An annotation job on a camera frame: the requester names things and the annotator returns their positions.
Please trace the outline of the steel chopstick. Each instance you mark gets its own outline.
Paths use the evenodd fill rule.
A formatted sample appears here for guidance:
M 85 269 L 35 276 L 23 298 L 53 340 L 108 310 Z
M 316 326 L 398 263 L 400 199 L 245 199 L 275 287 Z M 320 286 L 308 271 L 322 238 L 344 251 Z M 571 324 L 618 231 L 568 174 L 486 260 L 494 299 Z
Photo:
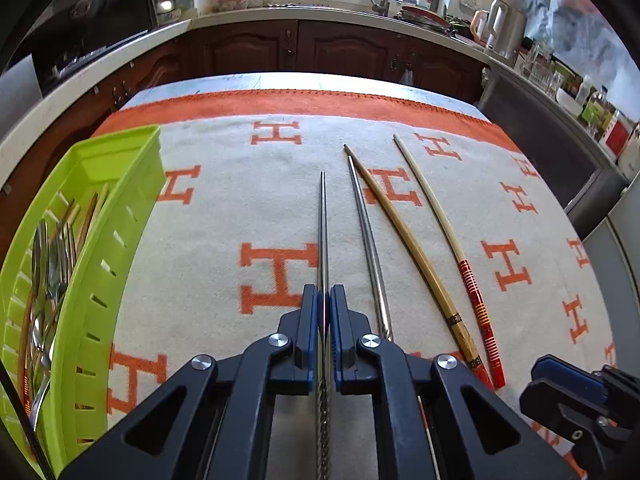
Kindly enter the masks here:
M 390 319 L 390 308 L 388 307 L 380 258 L 378 258 L 378 251 L 376 250 L 367 205 L 364 201 L 362 188 L 352 156 L 347 156 L 347 162 L 350 178 L 352 179 L 352 189 L 354 190 L 355 195 L 364 254 L 366 255 L 370 276 L 376 319 L 378 320 L 378 332 L 384 339 L 394 341 L 392 320 Z
M 317 379 L 317 479 L 329 479 L 330 464 L 330 396 L 332 350 L 329 315 L 328 215 L 326 214 L 326 174 L 320 172 L 318 227 L 318 379 Z

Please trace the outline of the dark brown wooden chopstick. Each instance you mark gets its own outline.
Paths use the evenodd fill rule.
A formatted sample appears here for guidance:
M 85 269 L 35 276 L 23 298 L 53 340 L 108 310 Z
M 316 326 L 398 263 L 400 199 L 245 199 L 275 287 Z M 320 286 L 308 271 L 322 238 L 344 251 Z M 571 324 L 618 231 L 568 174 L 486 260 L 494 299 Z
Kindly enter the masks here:
M 96 203 L 98 202 L 98 194 L 94 193 L 91 197 L 89 206 L 87 208 L 87 212 L 85 214 L 84 221 L 82 222 L 82 226 L 79 232 L 78 239 L 76 240 L 76 255 L 80 255 L 82 248 L 85 245 L 86 238 L 88 236 L 88 232 L 91 226 L 91 221 L 93 218 L 94 211 L 96 210 Z

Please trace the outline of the brown bamboo chopstick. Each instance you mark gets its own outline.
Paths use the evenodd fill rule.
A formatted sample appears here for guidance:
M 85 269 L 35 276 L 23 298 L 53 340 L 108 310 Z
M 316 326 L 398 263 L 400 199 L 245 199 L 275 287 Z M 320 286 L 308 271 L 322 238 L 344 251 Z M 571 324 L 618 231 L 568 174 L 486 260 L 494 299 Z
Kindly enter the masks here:
M 485 364 L 480 357 L 480 352 L 478 352 L 468 328 L 464 324 L 457 307 L 454 305 L 454 302 L 449 295 L 449 292 L 447 292 L 446 287 L 442 284 L 442 280 L 437 275 L 434 266 L 431 264 L 431 261 L 428 260 L 425 252 L 418 243 L 418 240 L 413 235 L 413 232 L 408 228 L 406 222 L 402 220 L 401 215 L 393 205 L 392 201 L 386 196 L 381 185 L 374 180 L 370 171 L 367 170 L 362 162 L 360 162 L 355 152 L 347 144 L 344 145 L 344 150 L 346 154 L 352 158 L 355 168 L 363 176 L 363 179 L 366 181 L 368 187 L 383 207 L 387 217 L 390 218 L 390 222 L 392 222 L 395 230 L 408 248 L 411 257 L 416 263 L 425 283 L 438 304 L 440 313 L 448 326 L 448 330 L 454 337 L 454 340 L 464 357 L 464 362 L 471 372 L 485 386 L 490 390 L 494 390 L 494 385 L 491 382 Z

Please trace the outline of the pale red-banded chopstick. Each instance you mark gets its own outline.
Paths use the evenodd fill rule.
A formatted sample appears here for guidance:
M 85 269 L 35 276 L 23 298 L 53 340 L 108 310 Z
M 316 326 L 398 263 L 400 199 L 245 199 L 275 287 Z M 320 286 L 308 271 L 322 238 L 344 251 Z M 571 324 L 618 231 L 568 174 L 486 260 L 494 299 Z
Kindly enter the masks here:
M 420 184 L 423 193 L 425 194 L 428 203 L 430 204 L 434 215 L 444 232 L 449 247 L 454 254 L 454 258 L 457 261 L 458 269 L 462 277 L 463 284 L 466 292 L 468 293 L 471 306 L 474 310 L 478 329 L 480 330 L 480 336 L 485 347 L 485 351 L 488 357 L 488 370 L 491 377 L 492 385 L 495 389 L 500 389 L 506 385 L 506 378 L 504 377 L 504 371 L 502 362 L 500 360 L 500 354 L 498 344 L 492 329 L 490 318 L 486 310 L 484 299 L 480 288 L 478 287 L 469 260 L 460 245 L 454 228 L 452 227 L 446 212 L 442 209 L 442 205 L 439 203 L 435 193 L 433 192 L 431 185 L 427 182 L 423 172 L 418 166 L 418 163 L 406 147 L 406 144 L 401 140 L 398 134 L 393 135 L 395 144 L 404 156 L 405 161 L 412 170 L 416 180 Z

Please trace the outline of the orange beige H-pattern cloth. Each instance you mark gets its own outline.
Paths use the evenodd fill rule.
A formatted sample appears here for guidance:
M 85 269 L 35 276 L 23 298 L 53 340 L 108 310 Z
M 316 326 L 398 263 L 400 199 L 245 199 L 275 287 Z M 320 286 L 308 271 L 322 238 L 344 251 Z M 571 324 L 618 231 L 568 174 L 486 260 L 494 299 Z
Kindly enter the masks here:
M 394 204 L 471 333 L 456 259 L 418 177 L 431 185 L 475 274 L 515 405 L 547 353 L 597 370 L 617 361 L 590 259 L 540 170 L 475 115 L 362 94 L 251 91 L 148 99 L 101 131 L 160 126 L 166 182 L 117 318 L 106 390 L 114 424 L 192 356 L 242 352 L 274 330 L 317 276 L 328 207 L 329 277 L 374 315 L 347 157 Z

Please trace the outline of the large steel spoon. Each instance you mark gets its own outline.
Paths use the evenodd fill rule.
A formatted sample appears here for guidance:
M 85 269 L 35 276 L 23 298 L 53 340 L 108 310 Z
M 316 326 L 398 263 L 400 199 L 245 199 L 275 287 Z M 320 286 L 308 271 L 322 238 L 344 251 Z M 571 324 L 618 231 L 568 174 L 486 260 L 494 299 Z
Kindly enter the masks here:
M 48 277 L 48 226 L 41 219 L 32 241 L 32 307 L 29 313 L 29 326 L 26 344 L 26 374 L 32 376 L 50 325 L 47 300 Z

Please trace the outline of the lime green utensil tray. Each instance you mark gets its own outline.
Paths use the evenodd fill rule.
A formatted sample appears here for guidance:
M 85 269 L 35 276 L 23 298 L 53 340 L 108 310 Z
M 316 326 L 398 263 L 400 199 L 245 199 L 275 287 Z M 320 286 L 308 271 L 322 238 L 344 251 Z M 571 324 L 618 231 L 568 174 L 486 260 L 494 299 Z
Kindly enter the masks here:
M 47 177 L 18 227 L 1 270 L 1 361 L 15 377 L 38 221 L 53 229 L 93 196 L 106 201 L 66 292 L 49 391 L 38 420 L 52 468 L 60 472 L 106 430 L 111 346 L 134 253 L 165 182 L 160 128 L 149 125 L 73 146 Z

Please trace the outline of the steel fork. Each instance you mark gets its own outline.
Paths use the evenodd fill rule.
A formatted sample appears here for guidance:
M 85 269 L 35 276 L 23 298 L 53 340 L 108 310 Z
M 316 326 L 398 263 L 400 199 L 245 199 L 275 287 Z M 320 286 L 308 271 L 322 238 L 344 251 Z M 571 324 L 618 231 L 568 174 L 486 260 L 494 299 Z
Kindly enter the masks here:
M 67 255 L 68 239 L 64 233 L 55 235 L 48 248 L 48 265 L 46 279 L 46 308 L 44 309 L 43 349 L 39 351 L 39 370 L 41 380 L 35 399 L 32 401 L 32 414 L 29 421 L 32 428 L 37 429 L 39 415 L 44 399 L 49 391 L 55 333 L 58 328 L 64 295 L 70 279 L 70 259 Z

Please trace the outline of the steel electric kettle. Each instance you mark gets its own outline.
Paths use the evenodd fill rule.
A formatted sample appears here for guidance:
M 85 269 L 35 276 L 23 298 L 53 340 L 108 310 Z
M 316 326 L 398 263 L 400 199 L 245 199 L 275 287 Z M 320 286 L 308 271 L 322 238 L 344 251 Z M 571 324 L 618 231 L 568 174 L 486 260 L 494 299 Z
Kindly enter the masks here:
M 485 51 L 498 61 L 513 67 L 525 34 L 526 15 L 503 0 L 491 3 Z

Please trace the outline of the stainless steel counter panel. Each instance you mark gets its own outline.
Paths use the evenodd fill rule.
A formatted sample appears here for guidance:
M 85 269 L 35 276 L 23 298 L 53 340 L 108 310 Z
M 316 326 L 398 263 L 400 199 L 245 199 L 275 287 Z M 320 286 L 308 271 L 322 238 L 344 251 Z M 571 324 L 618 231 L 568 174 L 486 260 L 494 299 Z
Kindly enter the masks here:
M 27 55 L 0 77 L 0 139 L 41 100 L 35 65 Z

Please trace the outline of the black gas stove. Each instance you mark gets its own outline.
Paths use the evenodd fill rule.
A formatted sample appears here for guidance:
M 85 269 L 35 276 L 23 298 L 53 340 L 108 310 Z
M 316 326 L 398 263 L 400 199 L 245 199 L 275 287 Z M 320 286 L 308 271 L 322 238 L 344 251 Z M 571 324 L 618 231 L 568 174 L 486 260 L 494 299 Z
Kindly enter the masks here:
M 49 89 L 67 66 L 156 26 L 153 0 L 52 0 L 2 68 L 29 56 L 41 87 Z

